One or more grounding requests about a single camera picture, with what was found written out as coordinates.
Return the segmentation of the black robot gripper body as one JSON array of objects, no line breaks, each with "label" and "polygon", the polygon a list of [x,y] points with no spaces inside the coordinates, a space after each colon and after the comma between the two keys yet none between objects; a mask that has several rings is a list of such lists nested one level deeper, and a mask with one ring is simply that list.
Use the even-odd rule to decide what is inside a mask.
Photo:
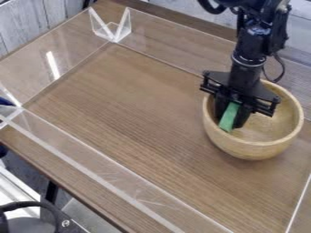
[{"label": "black robot gripper body", "polygon": [[200,90],[214,96],[223,96],[230,102],[252,107],[252,113],[260,113],[268,117],[275,114],[280,97],[258,80],[252,86],[234,88],[230,86],[230,74],[220,71],[203,71],[203,83]]}]

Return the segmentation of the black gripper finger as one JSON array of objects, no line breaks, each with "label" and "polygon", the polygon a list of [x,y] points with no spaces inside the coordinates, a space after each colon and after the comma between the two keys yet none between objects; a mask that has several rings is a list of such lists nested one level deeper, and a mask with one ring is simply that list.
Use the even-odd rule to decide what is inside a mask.
[{"label": "black gripper finger", "polygon": [[215,117],[218,120],[222,120],[223,113],[228,107],[230,100],[224,98],[223,96],[216,96],[215,97]]},{"label": "black gripper finger", "polygon": [[251,106],[242,106],[236,112],[234,128],[242,128],[252,114]]}]

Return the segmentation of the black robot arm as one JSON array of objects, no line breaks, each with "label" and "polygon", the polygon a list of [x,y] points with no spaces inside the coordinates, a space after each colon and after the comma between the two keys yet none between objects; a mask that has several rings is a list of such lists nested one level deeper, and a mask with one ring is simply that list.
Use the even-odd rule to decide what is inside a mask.
[{"label": "black robot arm", "polygon": [[204,71],[200,90],[214,96],[219,128],[242,128],[252,114],[272,116],[280,97],[264,87],[267,57],[278,57],[288,40],[290,0],[196,0],[211,14],[236,15],[236,47],[231,70]]}]

